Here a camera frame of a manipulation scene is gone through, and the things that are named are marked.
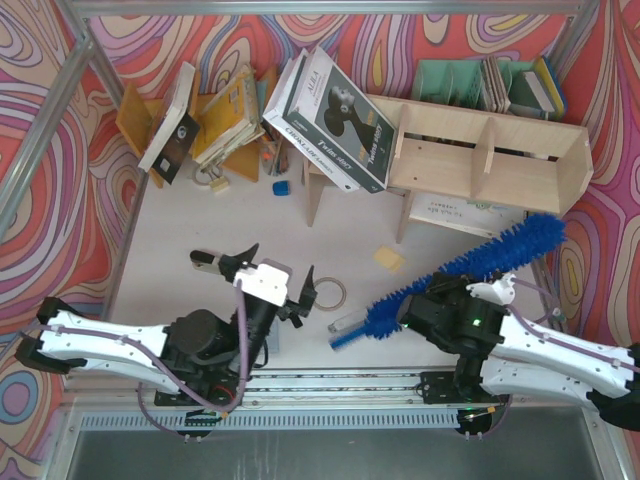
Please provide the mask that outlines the blue microfibre duster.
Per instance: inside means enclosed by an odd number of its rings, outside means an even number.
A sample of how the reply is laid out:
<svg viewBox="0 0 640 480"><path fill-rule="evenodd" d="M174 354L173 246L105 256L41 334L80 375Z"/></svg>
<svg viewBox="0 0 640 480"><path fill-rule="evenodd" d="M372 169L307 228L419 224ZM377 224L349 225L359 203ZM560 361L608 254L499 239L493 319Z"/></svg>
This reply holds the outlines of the blue microfibre duster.
<svg viewBox="0 0 640 480"><path fill-rule="evenodd" d="M552 252L566 240L565 228L565 222L552 214L531 214L498 237L443 264L437 272L486 281L494 274L516 270ZM361 337L382 340L400 330L396 315L401 303L409 295L424 292L434 279L434 274L421 276L380 298L367 308L361 322L336 333L329 341L330 347L338 350Z"/></svg>

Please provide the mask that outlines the black T-shaped plastic piece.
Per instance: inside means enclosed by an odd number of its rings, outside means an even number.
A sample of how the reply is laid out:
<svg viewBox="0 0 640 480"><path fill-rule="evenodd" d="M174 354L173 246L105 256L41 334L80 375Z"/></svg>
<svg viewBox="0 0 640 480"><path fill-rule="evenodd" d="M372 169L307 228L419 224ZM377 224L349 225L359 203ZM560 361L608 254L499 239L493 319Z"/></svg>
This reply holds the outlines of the black T-shaped plastic piece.
<svg viewBox="0 0 640 480"><path fill-rule="evenodd" d="M286 318L291 321L295 329L299 329L303 326L303 322L299 314L295 310L289 310L287 312Z"/></svg>

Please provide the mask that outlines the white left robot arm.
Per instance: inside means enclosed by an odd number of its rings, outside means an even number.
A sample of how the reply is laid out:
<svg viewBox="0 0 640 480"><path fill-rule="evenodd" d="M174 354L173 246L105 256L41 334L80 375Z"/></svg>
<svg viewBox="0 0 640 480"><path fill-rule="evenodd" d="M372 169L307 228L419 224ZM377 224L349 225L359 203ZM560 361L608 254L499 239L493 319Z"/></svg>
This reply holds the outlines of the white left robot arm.
<svg viewBox="0 0 640 480"><path fill-rule="evenodd" d="M290 269L270 260L255 263L257 251L252 246L236 255L190 253L196 270L233 286L236 309L228 321L197 309L168 325L115 324L85 318L61 299L47 297L36 323L21 333L15 358L44 373L101 371L136 380L155 389L158 406L201 405L229 413L242 402L274 320L301 327L317 298L312 272L292 300Z"/></svg>

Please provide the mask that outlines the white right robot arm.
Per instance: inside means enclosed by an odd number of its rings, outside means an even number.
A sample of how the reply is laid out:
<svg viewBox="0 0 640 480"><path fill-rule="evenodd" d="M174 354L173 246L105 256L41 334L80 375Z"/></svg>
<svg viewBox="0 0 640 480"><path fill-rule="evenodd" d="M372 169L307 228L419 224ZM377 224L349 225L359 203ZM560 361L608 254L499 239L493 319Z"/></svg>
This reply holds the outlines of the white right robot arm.
<svg viewBox="0 0 640 480"><path fill-rule="evenodd" d="M607 346L553 330L514 307L513 274L485 282L437 273L407 296L398 323L457 362L425 400L461 402L526 395L572 402L606 423L639 429L639 347Z"/></svg>

